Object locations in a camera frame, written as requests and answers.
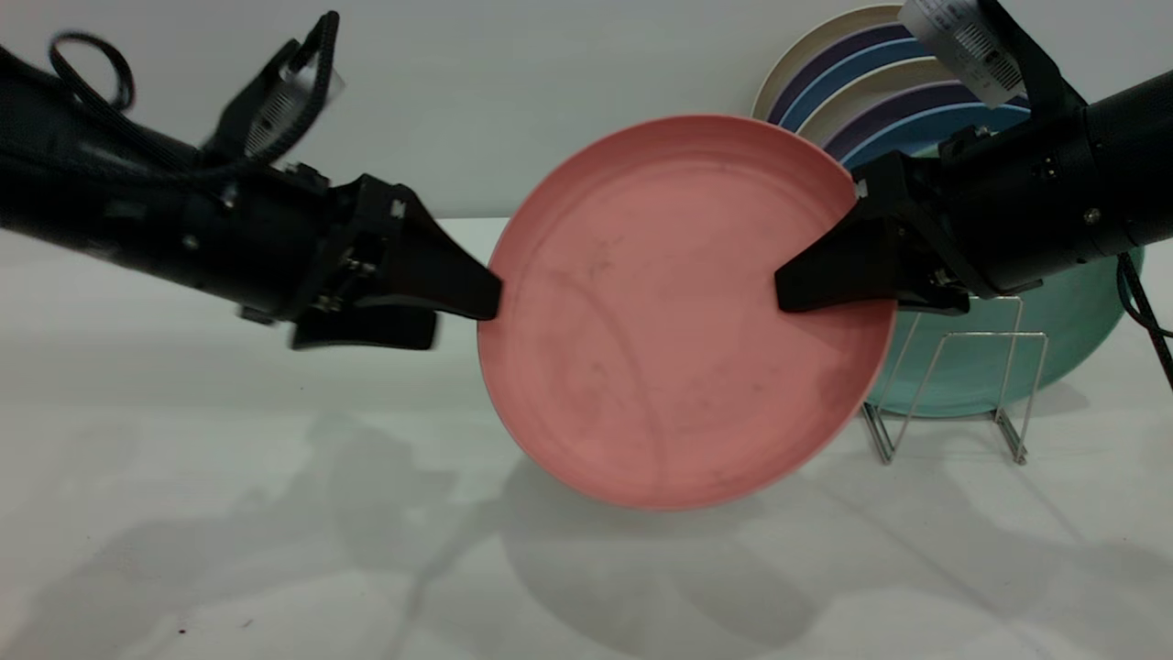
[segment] stack of plates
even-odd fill
[[[1024,98],[990,109],[897,22],[900,5],[865,7],[807,33],[766,79],[753,116],[818,144],[848,169],[887,151],[923,154],[967,125],[1005,130],[1030,117]],[[1134,252],[1138,260],[1141,250]],[[1022,332],[1043,332],[1050,348],[1042,386],[1087,359],[1119,321],[1116,261],[1103,259],[1051,277],[1023,298]],[[893,377],[914,314],[901,313],[870,401],[908,413],[941,338],[947,333],[1011,329],[1017,305],[975,300],[962,317],[925,314]],[[925,417],[957,417],[994,410],[999,401],[1011,341],[957,339],[947,345],[917,406]],[[1005,402],[1029,397],[1042,345],[1019,341]]]

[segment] black cable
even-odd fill
[[[1132,270],[1131,277],[1128,274],[1128,268]],[[1135,306],[1133,306],[1132,304],[1133,291],[1139,291],[1138,299],[1144,298],[1147,304],[1147,295],[1145,295],[1145,288],[1140,284],[1140,278],[1139,275],[1137,275],[1135,271],[1137,266],[1132,261],[1132,257],[1128,256],[1127,252],[1120,254],[1120,263],[1119,265],[1117,265],[1116,268],[1116,285],[1117,285],[1117,291],[1120,293],[1120,304],[1124,305],[1124,311],[1128,312],[1128,315],[1131,315],[1132,319],[1139,322],[1144,328],[1148,329],[1150,333],[1157,333],[1162,338],[1173,340],[1173,333],[1168,332],[1168,329],[1160,326],[1157,318],[1152,315],[1152,308],[1150,308],[1150,313],[1146,315],[1143,314],[1140,309],[1138,309]]]
[[[97,91],[77,74],[61,54],[60,45],[65,41],[76,41],[93,46],[106,55],[110,66],[114,67],[114,74],[118,84],[113,101],[94,102],[95,98],[102,101],[102,97],[97,95]],[[57,77],[68,84],[87,106],[109,104],[115,110],[124,113],[135,104],[135,74],[130,70],[130,63],[127,62],[127,59],[122,56],[122,53],[117,48],[99,36],[84,32],[62,32],[57,34],[49,42],[49,63],[53,64],[53,70],[57,73]]]
[[[1128,252],[1120,253],[1119,265],[1116,268],[1116,283],[1120,293],[1120,302],[1128,315],[1147,329],[1148,339],[1152,340],[1153,349],[1157,351],[1157,359],[1165,372],[1165,379],[1168,380],[1169,388],[1173,388],[1173,354],[1169,353],[1168,342],[1165,341],[1166,338],[1173,338],[1173,335],[1158,322],[1157,314],[1153,313],[1153,307],[1148,304],[1148,295],[1145,294],[1145,287],[1140,283],[1137,264],[1132,261],[1132,256]],[[1135,298],[1139,308],[1132,306],[1131,298]]]
[[[317,43],[319,39],[321,43],[321,48],[318,53],[318,70],[316,72],[313,79],[313,88],[310,93],[310,98],[306,102],[306,106],[301,109],[301,113],[298,114],[296,120],[293,120],[293,123],[290,124],[290,127],[285,129],[269,147],[262,149],[252,156],[238,158],[228,164],[212,168],[174,172],[140,172],[57,158],[28,148],[19,147],[16,144],[0,144],[0,154],[61,173],[83,176],[94,181],[111,184],[141,186],[170,186],[221,182],[236,178],[249,170],[266,166],[289,152],[289,150],[305,136],[305,134],[310,130],[310,127],[313,125],[313,122],[317,121],[318,115],[321,114],[323,108],[326,106],[326,97],[330,91],[330,80],[334,68],[334,47],[338,40],[338,12],[327,12],[318,21],[318,25],[314,26],[310,36],[306,38],[306,42],[308,43]],[[102,100],[102,103],[109,107],[104,100]]]
[[[106,55],[110,66],[114,67],[117,77],[117,93],[113,101],[103,98],[76,69],[61,54],[60,46],[63,42],[73,41],[93,46]],[[148,156],[156,163],[170,170],[187,169],[187,164],[175,154],[160,145],[143,130],[128,120],[126,113],[135,102],[135,76],[130,70],[130,63],[122,56],[113,45],[106,40],[87,34],[84,32],[63,32],[53,38],[49,42],[49,63],[56,72],[61,82],[77,96],[77,100],[90,111],[94,117],[106,125],[111,132],[117,135],[123,143],[134,148],[140,154]]]

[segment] plate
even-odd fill
[[[927,56],[929,52],[915,39],[897,39],[865,48],[830,67],[807,86],[782,113],[778,125],[798,130],[815,108],[855,79],[894,62]]]
[[[786,83],[794,77],[794,74],[802,68],[802,64],[811,61],[823,48],[861,29],[897,22],[900,8],[901,5],[874,5],[852,9],[820,23],[802,35],[778,60],[778,63],[774,64],[769,75],[761,83],[761,89],[758,90],[758,97],[753,104],[752,116],[754,118],[766,118],[769,109],[774,106],[774,101],[778,100],[778,94],[786,87]]]
[[[798,73],[794,74],[794,77],[792,77],[778,94],[778,98],[775,98],[774,102],[764,110],[768,113],[768,115],[762,118],[769,123],[779,123],[782,120],[782,114],[786,111],[786,108],[791,107],[791,103],[798,98],[799,94],[801,94],[804,89],[809,87],[811,83],[818,80],[820,75],[847,57],[850,57],[860,50],[865,50],[873,46],[879,46],[880,43],[887,43],[900,39],[909,39],[910,36],[913,36],[913,34],[908,32],[908,28],[903,25],[884,23],[869,27],[868,29],[863,29],[840,39],[815,55],[811,61],[804,64]]]
[[[965,125],[984,122],[1003,130],[1024,120],[1026,110],[1003,106],[947,107],[903,120],[866,142],[846,159],[848,166],[862,164],[893,149],[908,154],[935,145]],[[994,121],[991,116],[1001,115]],[[1144,259],[1144,250],[1133,258]],[[1116,290],[1116,259],[1100,259],[1049,277],[1042,287],[1022,294],[1022,332],[1042,332],[1050,338],[1039,387],[1045,388],[1079,367],[1111,335],[1124,309]],[[1006,332],[1013,327],[1017,304],[1012,300],[974,300],[965,315],[925,313],[921,317],[900,372],[883,402],[886,410],[904,415],[933,361],[941,338],[947,333]],[[896,333],[880,380],[868,401],[880,406],[896,358],[908,339],[915,313],[897,314]],[[945,345],[933,381],[921,395],[920,417],[964,417],[992,411],[998,406],[1011,340],[1006,338],[956,339]],[[1018,340],[1005,406],[1030,396],[1042,353],[1038,340]]]
[[[1017,106],[990,109],[984,103],[955,103],[933,108],[904,117],[868,137],[843,156],[843,166],[855,168],[894,149],[913,156],[967,125],[984,125],[998,132],[1029,117],[1030,110]]]
[[[823,149],[835,159],[842,159],[865,140],[907,117],[945,106],[977,102],[977,96],[974,96],[974,93],[960,82],[914,87],[886,98],[848,120],[827,140]],[[1026,108],[1026,101],[1021,97],[1008,104]],[[931,148],[936,149],[936,143],[933,143]]]
[[[909,88],[940,84],[952,80],[955,80],[954,74],[936,57],[917,57],[880,67],[857,77],[823,101],[795,132],[822,147],[846,124],[869,108],[894,96],[900,96]]]
[[[778,309],[774,270],[855,203],[809,142],[720,115],[622,130],[550,173],[490,259],[477,341],[506,428],[612,504],[678,510],[761,489],[826,447],[870,390],[893,301]]]

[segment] beige plate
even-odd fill
[[[917,57],[881,67],[857,77],[811,113],[798,134],[823,147],[845,123],[907,89],[957,80],[936,57]]]
[[[753,117],[765,120],[769,116],[769,108],[774,104],[774,100],[778,98],[778,94],[794,77],[794,74],[802,68],[802,64],[811,61],[811,57],[818,55],[823,48],[848,34],[877,25],[895,22],[900,8],[901,5],[861,7],[846,14],[840,14],[806,33],[794,46],[791,46],[791,49],[774,64],[774,70],[769,72],[766,81],[761,83],[761,89],[758,90],[758,100],[753,103]]]

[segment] white wall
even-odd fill
[[[407,183],[439,215],[491,216],[611,130],[745,111],[789,43],[863,4],[2,0],[0,43],[45,63],[55,30],[100,33],[135,67],[134,117],[199,141],[285,39],[335,8],[350,86],[296,155],[338,181],[369,171]],[[1173,68],[1169,0],[1005,4],[1090,100]]]

